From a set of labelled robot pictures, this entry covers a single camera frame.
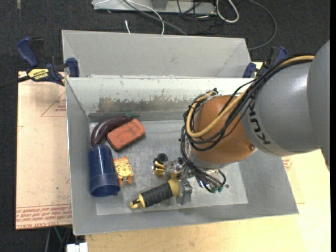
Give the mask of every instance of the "black cable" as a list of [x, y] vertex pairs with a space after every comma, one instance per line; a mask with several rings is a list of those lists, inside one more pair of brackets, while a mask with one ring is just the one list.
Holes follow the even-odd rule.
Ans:
[[178, 11], [180, 12], [180, 16], [182, 17], [182, 15], [185, 15], [185, 14], [189, 13], [190, 11], [192, 11], [193, 9], [195, 9], [196, 7], [200, 6], [204, 1], [205, 0], [202, 0], [202, 1], [198, 2], [198, 4], [196, 4], [196, 5], [194, 4], [191, 8], [189, 8], [188, 10], [182, 12], [181, 7], [180, 7], [180, 0], [176, 0], [177, 6], [179, 8]]
[[140, 9], [138, 9], [137, 7], [135, 7], [135, 6], [133, 6], [131, 3], [129, 3], [127, 0], [123, 0], [123, 1], [124, 1], [128, 6], [130, 6], [131, 8], [133, 8], [135, 11], [140, 12], [141, 14], [147, 16], [148, 18], [155, 19], [155, 20], [157, 20], [157, 21], [159, 21], [159, 22], [163, 22], [164, 24], [167, 24], [168, 26], [173, 27], [175, 30], [179, 31], [181, 34], [183, 34], [183, 35], [185, 35], [185, 36], [187, 35], [184, 31], [182, 31], [181, 29], [179, 29], [177, 26], [175, 26], [175, 25], [173, 25], [173, 24], [171, 24], [171, 23], [169, 23], [169, 22], [166, 22], [165, 20], [160, 20], [159, 18], [156, 18], [156, 17], [154, 17], [154, 16], [152, 16], [152, 15], [150, 15], [150, 14], [148, 14], [148, 13], [146, 13], [146, 12], [140, 10]]
[[[277, 72], [279, 72], [279, 71], [281, 71], [281, 70], [283, 70], [283, 69], [285, 69], [287, 67], [290, 67], [290, 66], [293, 66], [293, 65], [297, 65], [297, 64], [306, 63], [306, 62], [311, 62], [311, 59], [305, 59], [305, 60], [298, 60], [298, 61], [288, 62], [287, 64], [284, 64], [284, 65], [281, 66], [281, 64], [284, 61], [287, 61], [287, 60], [289, 60], [291, 58], [292, 57], [289, 57], [289, 58], [286, 58], [286, 59], [280, 61], [279, 63], [277, 63], [276, 65], [272, 66], [267, 71], [265, 71], [260, 77], [258, 77], [257, 79], [254, 80], [254, 83], [247, 89], [246, 93], [243, 95], [243, 97], [240, 100], [240, 102], [234, 107], [234, 109], [230, 113], [230, 115], [227, 118], [224, 126], [217, 133], [215, 133], [213, 136], [211, 136], [211, 137], [209, 137], [207, 139], [203, 139], [202, 141], [196, 141], [196, 140], [191, 139], [190, 136], [187, 136], [188, 139], [189, 139], [189, 141], [190, 141], [190, 143], [191, 143], [191, 145], [192, 145], [192, 147], [195, 148], [198, 151], [206, 151], [206, 150], [210, 150], [211, 148], [213, 148], [216, 144], [218, 144], [218, 142], [222, 138], [224, 138], [224, 137], [227, 136], [227, 135], [224, 135], [227, 127], [234, 121], [234, 119], [241, 112], [242, 108], [248, 102], [248, 100], [250, 100], [250, 103], [251, 103], [251, 101], [253, 100], [253, 98], [256, 96], [256, 93], [265, 84], [265, 82], [268, 81], [268, 79], [270, 79]], [[204, 143], [211, 143], [211, 145], [209, 145], [209, 146], [207, 146], [205, 148], [198, 148], [198, 147], [196, 147], [194, 145], [194, 144], [204, 144]]]
[[21, 78], [14, 79], [14, 80], [11, 80], [9, 82], [3, 83], [3, 84], [0, 85], [0, 90], [3, 89], [3, 88], [9, 87], [9, 86], [18, 84], [20, 82], [26, 81], [28, 79], [30, 79], [29, 76], [24, 76], [24, 77], [21, 77]]

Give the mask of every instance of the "black carpet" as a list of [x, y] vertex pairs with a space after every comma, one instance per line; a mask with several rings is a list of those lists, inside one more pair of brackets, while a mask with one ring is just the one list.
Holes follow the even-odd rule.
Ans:
[[[316, 53], [330, 39], [330, 0], [254, 1], [273, 14], [277, 33], [270, 44], [250, 51], [252, 60], [265, 59], [271, 46], [283, 46], [290, 54]], [[43, 37], [45, 56], [50, 61], [54, 56], [59, 64], [62, 29], [126, 33], [124, 20], [128, 20], [133, 33], [160, 32], [160, 22], [140, 13], [95, 12], [90, 3], [91, 0], [21, 0], [18, 9], [17, 0], [0, 0], [0, 84], [14, 80], [19, 70], [27, 69], [16, 50], [16, 43], [26, 36]], [[237, 7], [240, 20], [235, 24], [223, 24], [217, 17], [211, 18], [210, 23], [200, 22], [213, 34], [204, 32], [194, 18], [184, 20], [176, 14], [162, 14], [162, 17], [188, 35], [242, 37], [249, 48], [266, 42], [274, 31], [268, 13], [248, 0]], [[179, 33], [166, 27], [166, 34]], [[48, 229], [16, 231], [14, 228], [17, 87], [0, 90], [0, 103], [0, 250], [44, 251]], [[55, 234], [51, 238], [57, 241]], [[51, 250], [56, 247], [57, 251], [58, 246], [51, 245]]]

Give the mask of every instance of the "electrical wire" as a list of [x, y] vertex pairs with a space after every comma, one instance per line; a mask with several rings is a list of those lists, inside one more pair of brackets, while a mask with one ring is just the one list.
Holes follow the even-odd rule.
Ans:
[[233, 8], [233, 10], [235, 11], [236, 18], [233, 19], [233, 20], [229, 20], [229, 19], [224, 18], [222, 16], [222, 14], [219, 12], [219, 0], [216, 0], [216, 11], [217, 11], [217, 14], [218, 14], [219, 18], [221, 18], [223, 21], [225, 21], [227, 23], [236, 23], [239, 20], [239, 12], [238, 12], [236, 6], [234, 5], [234, 3], [231, 0], [227, 0], [227, 1], [229, 2], [230, 6]]
[[[313, 59], [314, 59], [314, 56], [312, 56], [312, 55], [288, 57], [287, 59], [279, 62], [278, 64], [276, 64], [276, 65], [272, 66], [271, 68], [269, 68], [268, 70], [266, 70], [260, 77], [257, 77], [256, 79], [254, 79], [252, 81], [252, 84], [243, 93], [241, 93], [241, 98], [240, 98], [239, 101], [235, 101], [235, 99], [237, 98], [237, 97], [235, 97], [235, 99], [232, 99], [231, 103], [228, 104], [227, 107], [224, 107], [222, 109], [221, 113], [217, 117], [222, 117], [221, 114], [224, 113], [224, 112], [227, 113], [226, 110], [232, 104], [237, 102], [237, 104], [234, 106], [234, 108], [233, 109], [231, 108], [232, 111], [229, 114], [229, 117], [227, 118], [224, 126], [217, 133], [215, 133], [213, 136], [211, 136], [207, 139], [203, 139], [202, 141], [194, 140], [192, 138], [192, 136], [188, 135], [188, 133], [187, 133], [188, 139], [192, 143], [192, 146], [194, 147], [193, 143], [195, 143], [195, 144], [212, 143], [211, 145], [209, 145], [205, 148], [196, 147], [196, 149], [199, 150], [199, 151], [206, 151], [206, 150], [209, 150], [209, 149], [213, 148], [216, 144], [218, 144], [218, 142], [221, 139], [223, 139], [224, 137], [227, 136], [227, 135], [225, 135], [225, 131], [226, 131], [227, 127], [234, 121], [234, 119], [242, 111], [243, 107], [247, 104], [247, 102], [251, 101], [252, 98], [255, 98], [256, 93], [265, 84], [265, 82], [268, 81], [269, 78], [271, 78], [274, 74], [276, 74], [277, 72], [279, 72], [279, 71], [281, 71], [281, 70], [283, 70], [287, 67], [290, 67], [292, 65], [301, 64], [301, 63], [304, 63], [304, 62], [311, 62]], [[195, 108], [197, 108], [197, 106], [195, 104], [193, 104], [192, 107], [190, 108], [190, 110], [185, 113], [185, 115], [189, 116], [188, 115], [189, 112], [193, 111], [193, 109], [195, 109]], [[185, 120], [185, 125], [187, 126], [188, 122], [190, 122], [189, 127], [192, 128], [192, 125], [191, 125], [192, 122], [190, 121], [190, 119]]]
[[[106, 2], [111, 1], [111, 0], [105, 0], [105, 1], [96, 2], [96, 3], [94, 3], [93, 1], [94, 1], [94, 0], [92, 0], [91, 5], [94, 6], [94, 5], [98, 5], [98, 4], [106, 3]], [[133, 1], [131, 1], [131, 0], [123, 0], [123, 1], [124, 1], [124, 2], [126, 1], [126, 3], [128, 2], [128, 3], [131, 3], [131, 4], [133, 4], [133, 5], [140, 6], [140, 7], [144, 7], [144, 8], [147, 8], [147, 9], [151, 10], [156, 16], [159, 17], [159, 19], [160, 19], [160, 21], [161, 21], [161, 23], [162, 23], [162, 31], [161, 31], [161, 35], [163, 35], [163, 33], [164, 33], [164, 23], [165, 23], [165, 22], [163, 21], [161, 15], [160, 15], [156, 10], [154, 10], [153, 8], [151, 8], [151, 7], [149, 7], [149, 6], [139, 4], [139, 3], [133, 2]]]
[[125, 25], [126, 25], [126, 29], [127, 29], [128, 33], [130, 34], [131, 31], [130, 31], [130, 29], [128, 28], [128, 22], [127, 22], [127, 20], [125, 20]]
[[148, 14], [148, 13], [146, 13], [146, 12], [144, 12], [144, 11], [141, 11], [140, 9], [138, 9], [137, 7], [135, 7], [135, 6], [133, 6], [131, 3], [129, 3], [127, 0], [123, 0], [128, 6], [130, 6], [130, 7], [132, 7], [135, 11], [137, 11], [137, 12], [140, 12], [141, 14], [143, 14], [144, 16], [147, 16], [148, 18], [151, 18], [151, 19], [155, 19], [155, 20], [159, 20], [159, 21], [161, 21], [162, 23], [164, 23], [164, 24], [166, 24], [166, 25], [168, 25], [168, 26], [171, 26], [172, 28], [174, 28], [175, 30], [177, 30], [177, 31], [179, 31], [181, 34], [183, 34], [183, 35], [187, 35], [184, 31], [182, 31], [181, 29], [179, 29], [177, 26], [175, 26], [175, 25], [173, 25], [173, 24], [171, 24], [171, 23], [169, 23], [169, 22], [166, 22], [165, 20], [162, 20], [162, 19], [158, 19], [158, 18], [156, 18], [156, 17], [154, 17], [154, 16], [152, 16], [152, 15], [150, 15], [150, 14]]
[[272, 21], [273, 21], [273, 24], [274, 24], [274, 32], [273, 32], [273, 34], [272, 34], [272, 36], [269, 40], [267, 40], [265, 43], [263, 43], [261, 45], [255, 46], [253, 48], [248, 48], [248, 50], [254, 50], [254, 49], [258, 49], [258, 48], [261, 48], [261, 47], [269, 44], [275, 38], [275, 35], [277, 34], [278, 27], [277, 27], [277, 22], [275, 21], [275, 18], [273, 16], [273, 14], [266, 7], [264, 7], [263, 5], [260, 5], [259, 3], [255, 2], [253, 0], [247, 0], [247, 1], [261, 7], [262, 9], [264, 9], [268, 13], [268, 15], [272, 18]]
[[50, 232], [51, 232], [51, 228], [49, 228], [49, 230], [48, 230], [48, 235], [47, 235], [46, 246], [45, 246], [44, 252], [48, 252], [48, 250], [49, 250]]

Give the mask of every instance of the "yellow object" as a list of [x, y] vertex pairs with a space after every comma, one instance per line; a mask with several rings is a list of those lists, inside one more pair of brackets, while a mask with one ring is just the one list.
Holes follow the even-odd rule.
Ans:
[[49, 70], [47, 68], [38, 68], [31, 70], [28, 75], [34, 80], [39, 80], [48, 76]]
[[131, 184], [133, 182], [134, 173], [127, 157], [124, 156], [120, 159], [114, 159], [113, 162], [115, 170], [118, 174], [120, 186], [122, 186], [125, 181]]

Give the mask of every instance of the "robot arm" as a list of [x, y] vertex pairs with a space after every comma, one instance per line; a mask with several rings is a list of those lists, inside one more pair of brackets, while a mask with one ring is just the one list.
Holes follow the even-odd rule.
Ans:
[[315, 56], [278, 62], [239, 96], [209, 94], [193, 104], [186, 119], [188, 158], [218, 169], [256, 148], [276, 156], [322, 149], [330, 169], [329, 57], [330, 41]]

